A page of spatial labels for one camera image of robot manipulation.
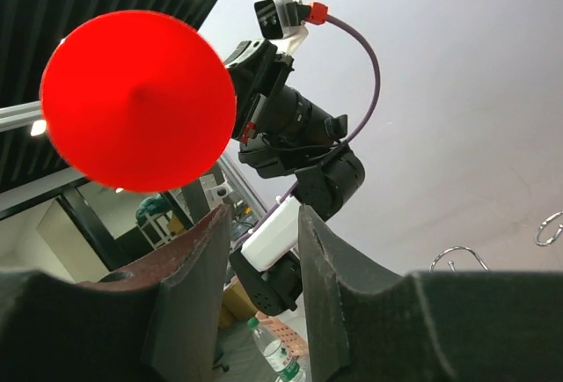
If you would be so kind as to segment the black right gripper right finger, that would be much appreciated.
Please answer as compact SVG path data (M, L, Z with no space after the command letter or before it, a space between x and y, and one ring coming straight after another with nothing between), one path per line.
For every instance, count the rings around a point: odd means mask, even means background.
M298 250L316 381L559 381L559 272L398 275L302 206Z

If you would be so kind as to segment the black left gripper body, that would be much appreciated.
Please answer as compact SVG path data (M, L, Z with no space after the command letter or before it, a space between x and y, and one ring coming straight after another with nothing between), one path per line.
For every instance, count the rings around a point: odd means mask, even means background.
M293 169L291 154L274 144L274 102L281 94L294 58L265 39L243 40L223 64L233 83L237 110L231 138L238 160L254 169Z

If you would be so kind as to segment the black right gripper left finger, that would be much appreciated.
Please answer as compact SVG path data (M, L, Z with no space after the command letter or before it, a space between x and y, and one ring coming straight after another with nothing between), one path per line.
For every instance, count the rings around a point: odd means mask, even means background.
M210 381L230 251L219 206L102 280L1 274L4 381Z

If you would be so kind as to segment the red plastic wine glass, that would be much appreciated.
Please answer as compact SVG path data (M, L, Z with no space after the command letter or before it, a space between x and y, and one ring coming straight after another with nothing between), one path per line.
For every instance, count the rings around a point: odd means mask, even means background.
M137 193L200 177L227 146L237 111L208 42L187 23L144 10L102 14L68 34L39 98L49 139L69 165Z

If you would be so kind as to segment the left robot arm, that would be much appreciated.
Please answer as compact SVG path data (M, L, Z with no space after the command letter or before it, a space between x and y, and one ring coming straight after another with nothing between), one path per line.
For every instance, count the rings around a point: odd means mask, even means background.
M230 253L254 306L270 316L296 309L303 291L296 216L301 205L327 221L365 180L347 137L347 116L334 117L287 86L293 59L268 40L244 40L224 60L237 96L232 139L238 159L263 179L294 175L275 210Z

